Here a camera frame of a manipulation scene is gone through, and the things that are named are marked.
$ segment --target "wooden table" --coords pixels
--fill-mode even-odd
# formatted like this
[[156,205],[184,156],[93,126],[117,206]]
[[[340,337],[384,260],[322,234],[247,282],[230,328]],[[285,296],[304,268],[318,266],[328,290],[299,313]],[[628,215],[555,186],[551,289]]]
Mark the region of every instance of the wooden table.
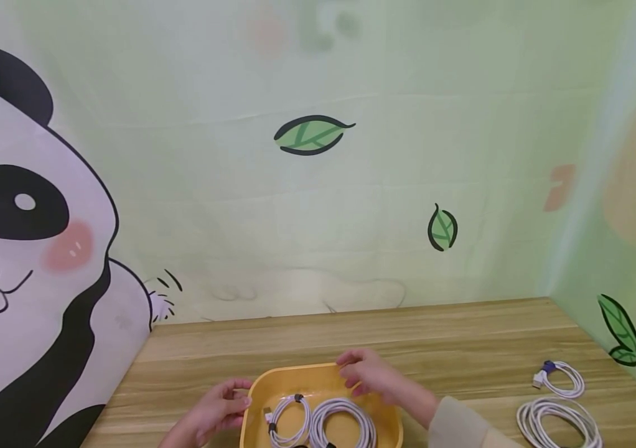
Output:
[[[275,367],[331,362],[356,346],[378,350],[435,393],[463,400],[525,446],[515,411],[546,395],[531,387],[544,360],[564,360],[585,378],[587,392],[579,402],[595,417],[605,446],[636,447],[636,381],[552,301],[539,298],[163,325],[83,448],[155,448],[214,383],[229,376],[256,378]],[[426,447],[426,432],[408,416],[403,422],[403,446]],[[579,446],[581,439],[567,424],[550,426],[556,442]],[[238,434],[216,437],[209,447],[238,447]]]

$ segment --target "yellow plastic basket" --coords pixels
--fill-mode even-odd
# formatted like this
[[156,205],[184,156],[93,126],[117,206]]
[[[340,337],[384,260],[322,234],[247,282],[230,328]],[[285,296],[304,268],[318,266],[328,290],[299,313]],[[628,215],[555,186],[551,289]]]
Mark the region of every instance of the yellow plastic basket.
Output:
[[[263,408],[275,409],[278,402],[287,396],[302,393],[311,409],[321,402],[350,397],[345,380],[340,377],[336,364],[313,364],[275,368],[263,373],[248,392],[253,402],[246,410],[241,429],[241,448],[271,448],[268,424]],[[400,448],[403,446],[403,423],[396,407],[384,404],[380,397],[370,393],[354,400],[375,423],[378,432],[378,448]],[[289,406],[281,414],[278,431],[290,435],[303,424],[303,407]],[[337,447],[355,447],[359,428],[351,415],[340,413],[328,418],[326,434]]]

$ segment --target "coiled white cable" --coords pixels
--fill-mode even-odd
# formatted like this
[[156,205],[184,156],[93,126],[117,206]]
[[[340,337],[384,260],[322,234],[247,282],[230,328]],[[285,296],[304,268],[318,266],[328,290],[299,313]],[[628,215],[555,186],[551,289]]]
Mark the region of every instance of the coiled white cable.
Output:
[[[549,382],[548,375],[555,370],[564,372],[564,374],[572,380],[574,386],[571,390],[563,390]],[[574,369],[572,366],[569,366],[569,364],[563,362],[553,363],[548,360],[545,362],[541,370],[538,373],[535,373],[535,376],[532,378],[532,386],[541,388],[543,385],[564,399],[576,399],[585,393],[584,378],[582,378],[579,372],[577,372],[577,369]]]
[[[306,415],[303,419],[303,426],[301,426],[298,432],[293,434],[291,437],[281,437],[277,430],[278,419],[281,417],[281,413],[286,409],[286,407],[293,402],[298,402],[303,405],[303,410]],[[270,411],[266,412],[266,421],[269,424],[269,438],[271,439],[271,446],[274,448],[293,448],[296,445],[304,443],[308,438],[308,430],[311,423],[311,408],[308,406],[308,401],[306,401],[303,395],[296,393],[294,396],[282,399],[276,406],[276,410],[272,413]]]
[[322,402],[313,410],[308,439],[312,448],[335,448],[325,434],[325,421],[331,414],[347,412],[355,417],[360,426],[360,437],[355,448],[375,448],[376,430],[373,420],[349,399],[338,398]]
[[602,448],[602,436],[597,423],[584,407],[576,401],[551,396],[536,399],[520,406],[517,410],[517,426],[527,442],[535,448],[560,448],[546,433],[541,419],[546,415],[567,420],[582,433],[585,443],[581,448]]

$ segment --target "panda eye patch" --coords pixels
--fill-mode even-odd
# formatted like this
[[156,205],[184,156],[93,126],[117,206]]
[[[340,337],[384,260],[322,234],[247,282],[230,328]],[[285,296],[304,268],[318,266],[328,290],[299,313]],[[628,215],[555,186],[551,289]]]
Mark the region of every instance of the panda eye patch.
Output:
[[0,165],[2,240],[44,240],[68,224],[67,201],[53,183],[21,166]]

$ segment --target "green leaf drawing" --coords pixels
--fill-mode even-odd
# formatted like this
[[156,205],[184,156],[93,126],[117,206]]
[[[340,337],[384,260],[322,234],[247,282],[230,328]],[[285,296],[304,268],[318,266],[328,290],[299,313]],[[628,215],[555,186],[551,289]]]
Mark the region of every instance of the green leaf drawing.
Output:
[[309,115],[281,126],[274,140],[289,154],[314,156],[336,146],[343,138],[343,132],[353,126],[355,123],[343,124],[325,115]]
[[609,332],[621,346],[636,353],[636,330],[627,312],[613,298],[605,294],[601,294],[598,300]]
[[435,204],[435,213],[428,222],[430,244],[435,249],[444,251],[455,244],[455,238],[457,238],[457,220],[452,213],[441,210],[440,206]]
[[617,345],[615,348],[610,350],[609,355],[622,366],[636,366],[636,353],[629,350],[624,345]]

